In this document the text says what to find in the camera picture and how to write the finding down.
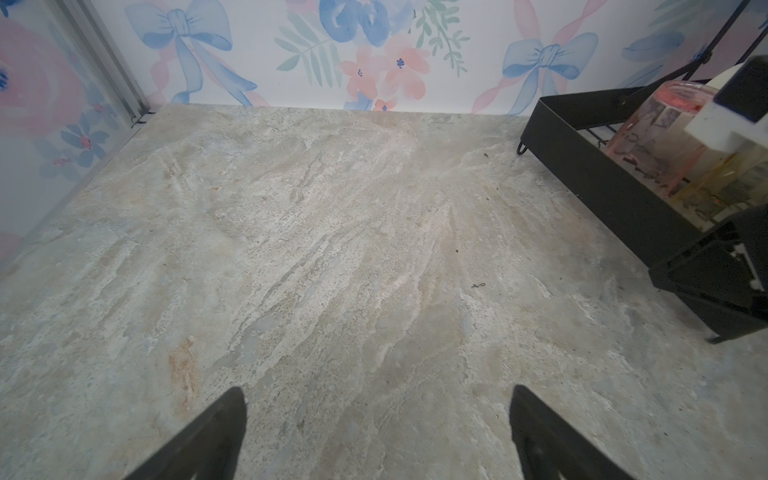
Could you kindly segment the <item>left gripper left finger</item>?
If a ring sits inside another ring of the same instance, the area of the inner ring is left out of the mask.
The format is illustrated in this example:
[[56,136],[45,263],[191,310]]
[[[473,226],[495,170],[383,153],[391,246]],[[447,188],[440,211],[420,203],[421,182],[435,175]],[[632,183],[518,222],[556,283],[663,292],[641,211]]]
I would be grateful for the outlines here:
[[246,426],[243,390],[232,387],[127,477],[232,479]]

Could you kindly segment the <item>black wire dish rack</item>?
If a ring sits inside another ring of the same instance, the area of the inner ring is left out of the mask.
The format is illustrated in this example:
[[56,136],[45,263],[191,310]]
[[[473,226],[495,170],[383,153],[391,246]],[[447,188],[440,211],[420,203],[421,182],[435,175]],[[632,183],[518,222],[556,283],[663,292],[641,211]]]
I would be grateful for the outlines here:
[[540,97],[521,135],[517,153],[530,151],[648,267],[701,232],[582,133],[626,121],[663,82],[690,79],[748,5],[741,1],[731,10],[699,56],[652,83]]

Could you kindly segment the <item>pink glass cup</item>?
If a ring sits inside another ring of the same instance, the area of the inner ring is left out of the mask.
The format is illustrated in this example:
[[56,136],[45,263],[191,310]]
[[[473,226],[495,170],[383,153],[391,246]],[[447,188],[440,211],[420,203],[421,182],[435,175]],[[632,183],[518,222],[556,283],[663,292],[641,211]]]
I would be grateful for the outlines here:
[[690,81],[663,83],[613,136],[606,155],[652,181],[660,196],[671,196],[706,151],[686,127],[716,93]]

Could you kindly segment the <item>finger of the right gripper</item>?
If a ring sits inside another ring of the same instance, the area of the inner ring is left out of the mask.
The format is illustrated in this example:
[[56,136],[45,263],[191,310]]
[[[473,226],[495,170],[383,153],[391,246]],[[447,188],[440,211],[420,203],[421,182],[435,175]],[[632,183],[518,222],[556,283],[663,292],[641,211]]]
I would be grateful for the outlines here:
[[649,269],[714,332],[711,344],[767,328],[767,206],[734,213]]

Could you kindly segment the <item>yellow glass cup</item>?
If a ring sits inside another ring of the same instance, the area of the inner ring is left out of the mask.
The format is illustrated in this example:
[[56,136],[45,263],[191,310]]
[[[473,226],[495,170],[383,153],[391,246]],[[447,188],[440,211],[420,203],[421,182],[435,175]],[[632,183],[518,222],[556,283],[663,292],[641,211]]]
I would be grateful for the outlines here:
[[685,185],[670,205],[704,232],[729,215],[767,203],[767,149],[745,147]]

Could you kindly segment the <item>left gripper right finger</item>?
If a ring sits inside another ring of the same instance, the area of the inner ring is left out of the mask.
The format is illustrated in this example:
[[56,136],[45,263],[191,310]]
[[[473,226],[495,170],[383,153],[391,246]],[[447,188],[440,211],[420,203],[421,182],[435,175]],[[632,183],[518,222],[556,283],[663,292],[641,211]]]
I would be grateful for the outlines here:
[[525,479],[631,477],[524,385],[513,389],[509,423]]

